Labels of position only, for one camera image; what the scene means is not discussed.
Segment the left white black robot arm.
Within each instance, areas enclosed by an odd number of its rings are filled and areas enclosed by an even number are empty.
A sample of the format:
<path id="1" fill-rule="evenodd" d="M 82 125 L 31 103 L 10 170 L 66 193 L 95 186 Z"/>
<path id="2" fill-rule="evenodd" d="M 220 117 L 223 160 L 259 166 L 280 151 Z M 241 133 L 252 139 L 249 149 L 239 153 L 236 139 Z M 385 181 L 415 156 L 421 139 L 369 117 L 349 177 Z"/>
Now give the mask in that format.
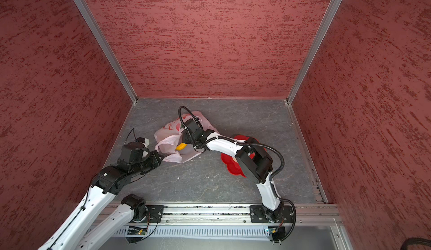
<path id="1" fill-rule="evenodd" d="M 75 210 L 40 249 L 97 250 L 131 221 L 143 222 L 145 226 L 149 226 L 151 221 L 157 221 L 157 217 L 150 213 L 146 201 L 130 194 L 123 198 L 110 216 L 94 229 L 91 228 L 99 214 L 125 186 L 161 165 L 163 157 L 157 151 L 151 151 L 146 156 L 143 152 L 137 150 L 126 160 L 102 169 L 92 179 L 87 193 Z"/>

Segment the pink plastic bag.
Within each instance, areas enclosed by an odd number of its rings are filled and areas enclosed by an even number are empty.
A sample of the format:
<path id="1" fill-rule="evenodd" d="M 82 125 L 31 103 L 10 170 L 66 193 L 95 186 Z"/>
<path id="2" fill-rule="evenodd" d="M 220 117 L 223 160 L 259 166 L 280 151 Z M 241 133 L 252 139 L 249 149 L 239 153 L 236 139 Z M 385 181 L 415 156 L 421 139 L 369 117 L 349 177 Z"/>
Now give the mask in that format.
<path id="1" fill-rule="evenodd" d="M 157 142 L 156 150 L 164 156 L 164 161 L 182 164 L 202 154 L 202 151 L 196 152 L 193 145 L 186 145 L 182 150 L 177 150 L 183 135 L 184 131 L 179 119 L 166 124 L 154 134 Z"/>

